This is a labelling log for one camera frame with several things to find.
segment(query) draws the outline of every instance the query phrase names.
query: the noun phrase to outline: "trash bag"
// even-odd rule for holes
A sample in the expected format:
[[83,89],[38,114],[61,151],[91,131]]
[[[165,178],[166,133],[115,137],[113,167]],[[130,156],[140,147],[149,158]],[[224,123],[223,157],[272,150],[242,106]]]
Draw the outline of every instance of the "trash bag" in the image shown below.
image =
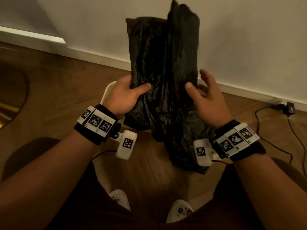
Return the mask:
[[174,165],[205,174],[208,167],[197,164],[193,142],[212,137],[213,131],[185,90],[187,82],[197,87],[198,16],[173,0],[167,20],[138,17],[126,22],[131,88],[149,82],[152,89],[138,98],[124,124],[138,131],[151,129]]

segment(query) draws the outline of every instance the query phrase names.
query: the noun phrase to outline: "black cable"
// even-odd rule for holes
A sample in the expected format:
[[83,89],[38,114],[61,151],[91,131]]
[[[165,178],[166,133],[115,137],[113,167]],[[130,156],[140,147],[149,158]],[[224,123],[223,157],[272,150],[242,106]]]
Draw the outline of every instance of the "black cable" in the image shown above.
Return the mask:
[[256,112],[255,112],[255,117],[256,117],[256,119],[257,119],[257,135],[260,137],[260,139],[262,139],[262,140],[264,140],[265,142],[269,143],[269,144],[272,145],[274,148],[276,148],[276,149],[278,149],[279,151],[282,151],[282,152],[284,152],[284,153],[290,155],[290,162],[289,162],[289,164],[291,164],[291,163],[292,163],[292,160],[293,160],[293,155],[292,155],[291,153],[289,153],[289,152],[287,152],[287,151],[285,151],[285,150],[282,150],[282,149],[280,149],[279,147],[277,147],[277,146],[275,146],[274,144],[272,144],[271,142],[267,141],[266,139],[263,139],[263,138],[260,136],[260,134],[259,134],[260,122],[259,122],[257,113],[258,113],[258,111],[263,110],[263,109],[267,109],[267,108],[271,108],[271,106],[267,106],[267,107],[260,108],[259,110],[256,110]]
[[306,159],[306,148],[305,148],[305,145],[302,143],[302,141],[300,140],[300,138],[298,138],[298,136],[295,134],[293,128],[292,128],[292,125],[290,123],[290,118],[288,117],[288,123],[289,123],[289,126],[290,126],[290,129],[291,131],[293,132],[293,134],[295,135],[295,137],[298,139],[298,141],[301,143],[301,145],[303,146],[303,149],[304,149],[304,156],[303,156],[303,172],[304,172],[304,175],[307,177],[307,174],[306,174],[306,170],[305,170],[305,159]]
[[102,155],[102,154],[104,154],[104,153],[107,153],[107,152],[117,152],[117,151],[116,151],[116,150],[113,150],[113,149],[104,151],[104,152],[102,152],[102,153],[100,153],[100,154],[94,156],[94,157],[92,158],[92,160],[94,160],[95,158],[97,158],[97,157],[99,157],[100,155]]
[[223,163],[223,164],[225,164],[225,165],[229,165],[228,163],[226,163],[226,162],[223,162],[223,161],[220,161],[220,160],[212,160],[213,162],[221,162],[221,163]]

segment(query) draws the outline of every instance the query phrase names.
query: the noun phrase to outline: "baseboard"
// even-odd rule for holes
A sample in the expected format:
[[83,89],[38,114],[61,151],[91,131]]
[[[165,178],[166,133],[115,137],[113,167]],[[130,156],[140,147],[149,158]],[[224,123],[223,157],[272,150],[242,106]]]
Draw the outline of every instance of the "baseboard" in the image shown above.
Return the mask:
[[[45,51],[79,60],[84,60],[96,64],[106,65],[118,69],[131,71],[131,64],[119,58],[109,57],[102,54],[96,54],[79,50],[77,48],[69,48],[63,38],[32,33],[28,31],[16,30],[7,27],[0,27],[0,41],[31,49]],[[297,110],[307,112],[307,103],[298,100],[289,99],[287,97],[274,96],[271,94],[249,90],[243,87],[237,87],[225,83],[218,82],[222,92],[242,96],[254,100],[267,103],[275,103],[276,100],[282,99],[293,102]]]

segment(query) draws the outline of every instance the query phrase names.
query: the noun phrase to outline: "forearm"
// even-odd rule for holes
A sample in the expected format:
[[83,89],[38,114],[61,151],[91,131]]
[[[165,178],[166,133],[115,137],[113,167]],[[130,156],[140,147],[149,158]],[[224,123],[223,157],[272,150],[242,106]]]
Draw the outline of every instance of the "forearm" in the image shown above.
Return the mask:
[[266,229],[307,229],[307,193],[269,156],[253,154],[234,166]]
[[74,189],[97,146],[73,131],[0,184],[1,229],[43,229]]

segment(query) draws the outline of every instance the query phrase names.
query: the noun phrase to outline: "white slipper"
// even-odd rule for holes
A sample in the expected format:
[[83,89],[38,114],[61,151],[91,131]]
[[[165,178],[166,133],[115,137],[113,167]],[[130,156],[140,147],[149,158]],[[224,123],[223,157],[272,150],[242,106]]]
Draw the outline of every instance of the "white slipper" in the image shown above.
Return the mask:
[[130,211],[130,205],[129,205],[129,201],[128,198],[125,194],[125,192],[123,192],[121,189],[116,189],[114,191],[112,191],[109,196],[116,201],[119,205],[121,205],[122,207],[128,209]]
[[173,206],[171,207],[171,210],[169,211],[169,214],[166,219],[166,223],[170,224],[177,222],[191,215],[192,213],[193,210],[191,206],[186,201],[179,199],[175,201]]

